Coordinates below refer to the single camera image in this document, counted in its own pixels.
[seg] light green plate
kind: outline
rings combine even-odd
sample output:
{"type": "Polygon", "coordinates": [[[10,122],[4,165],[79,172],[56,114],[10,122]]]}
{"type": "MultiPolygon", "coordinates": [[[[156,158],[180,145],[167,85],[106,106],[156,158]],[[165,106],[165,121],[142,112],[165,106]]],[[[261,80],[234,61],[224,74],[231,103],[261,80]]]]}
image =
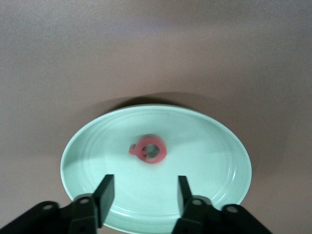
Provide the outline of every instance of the light green plate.
{"type": "Polygon", "coordinates": [[[93,193],[115,175],[115,200],[105,225],[127,233],[168,234],[179,217],[178,176],[192,193],[221,209],[239,204],[252,176],[239,139],[216,120],[170,105],[139,105],[107,113],[80,129],[65,148],[61,178],[71,199],[93,193]],[[128,153],[146,134],[161,137],[168,154],[148,164],[128,153]]]}

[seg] screw hole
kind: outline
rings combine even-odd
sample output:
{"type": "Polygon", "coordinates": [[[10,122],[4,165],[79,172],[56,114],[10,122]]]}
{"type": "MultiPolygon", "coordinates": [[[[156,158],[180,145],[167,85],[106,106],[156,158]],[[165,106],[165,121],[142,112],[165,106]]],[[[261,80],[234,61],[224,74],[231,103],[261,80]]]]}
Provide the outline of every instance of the screw hole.
{"type": "Polygon", "coordinates": [[[196,206],[200,206],[201,204],[203,204],[203,203],[201,202],[201,200],[199,200],[199,199],[194,199],[194,200],[192,201],[192,203],[193,203],[194,205],[196,205],[196,206]]]}
{"type": "Polygon", "coordinates": [[[226,209],[228,210],[228,212],[238,213],[238,209],[234,206],[228,206],[226,209]]]}
{"type": "Polygon", "coordinates": [[[49,205],[45,205],[42,209],[47,211],[49,209],[51,209],[53,207],[53,205],[49,204],[49,205]]]}
{"type": "Polygon", "coordinates": [[[80,204],[85,204],[85,203],[88,203],[88,202],[89,202],[89,199],[87,199],[87,198],[84,198],[84,199],[80,200],[80,204]]]}

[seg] plate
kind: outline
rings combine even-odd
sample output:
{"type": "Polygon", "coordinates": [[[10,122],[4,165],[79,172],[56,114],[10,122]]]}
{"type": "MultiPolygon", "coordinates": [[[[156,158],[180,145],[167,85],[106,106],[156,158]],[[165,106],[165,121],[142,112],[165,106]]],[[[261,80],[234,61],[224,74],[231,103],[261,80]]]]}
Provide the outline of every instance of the plate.
{"type": "Polygon", "coordinates": [[[239,204],[252,169],[240,140],[199,112],[171,105],[138,105],[109,112],[81,128],[67,144],[61,179],[73,200],[115,175],[115,200],[105,225],[132,234],[169,234],[180,217],[178,176],[215,208],[239,204]],[[166,157],[150,164],[129,154],[142,136],[163,139],[166,157]]]}

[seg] ring hole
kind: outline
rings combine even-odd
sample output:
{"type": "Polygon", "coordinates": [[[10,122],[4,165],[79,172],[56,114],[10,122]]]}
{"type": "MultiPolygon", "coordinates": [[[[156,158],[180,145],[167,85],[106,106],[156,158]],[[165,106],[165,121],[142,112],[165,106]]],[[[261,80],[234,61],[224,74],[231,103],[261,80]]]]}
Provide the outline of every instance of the ring hole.
{"type": "Polygon", "coordinates": [[[159,148],[154,144],[148,144],[143,148],[143,151],[146,153],[146,159],[155,158],[160,152],[159,148]]]}

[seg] table surface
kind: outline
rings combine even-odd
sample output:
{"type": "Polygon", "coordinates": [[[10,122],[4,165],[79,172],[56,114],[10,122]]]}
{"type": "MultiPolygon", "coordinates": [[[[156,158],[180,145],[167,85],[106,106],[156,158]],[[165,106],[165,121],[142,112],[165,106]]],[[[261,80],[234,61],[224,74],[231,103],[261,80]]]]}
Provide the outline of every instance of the table surface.
{"type": "Polygon", "coordinates": [[[70,202],[78,129],[156,102],[231,129],[253,167],[242,205],[274,234],[312,232],[311,1],[4,0],[0,22],[0,227],[70,202]]]}

